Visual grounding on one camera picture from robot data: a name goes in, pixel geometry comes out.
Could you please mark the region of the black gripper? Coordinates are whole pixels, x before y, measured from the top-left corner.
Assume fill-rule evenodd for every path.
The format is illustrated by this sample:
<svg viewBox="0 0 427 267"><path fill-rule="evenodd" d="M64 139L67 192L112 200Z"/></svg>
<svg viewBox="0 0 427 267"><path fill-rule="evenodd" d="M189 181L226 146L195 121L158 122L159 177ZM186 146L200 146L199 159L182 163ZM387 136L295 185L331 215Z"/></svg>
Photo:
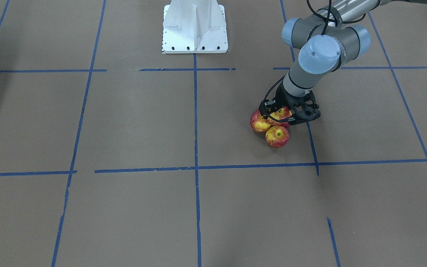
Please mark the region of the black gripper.
<svg viewBox="0 0 427 267"><path fill-rule="evenodd" d="M268 118L270 124L294 124L295 117L285 117L276 119L271 113L286 107L293 112L312 111L312 98L310 91L301 89L289 82L280 82L275 91L275 96L271 100L263 99L259 105L259 113L264 120Z"/></svg>

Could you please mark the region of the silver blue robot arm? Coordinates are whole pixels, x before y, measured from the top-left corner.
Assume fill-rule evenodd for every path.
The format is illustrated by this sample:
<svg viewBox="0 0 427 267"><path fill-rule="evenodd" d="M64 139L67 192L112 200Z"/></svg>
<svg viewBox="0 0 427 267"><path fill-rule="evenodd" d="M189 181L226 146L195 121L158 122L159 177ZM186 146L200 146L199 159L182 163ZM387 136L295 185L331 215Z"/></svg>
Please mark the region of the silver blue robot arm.
<svg viewBox="0 0 427 267"><path fill-rule="evenodd" d="M368 51L370 33L358 22L368 12L388 3L388 0L330 1L305 19L288 20L282 29L282 39L288 46L299 49L299 54L288 73L273 85L274 98L261 101L260 117L289 125L319 118L314 86L326 74Z"/></svg>

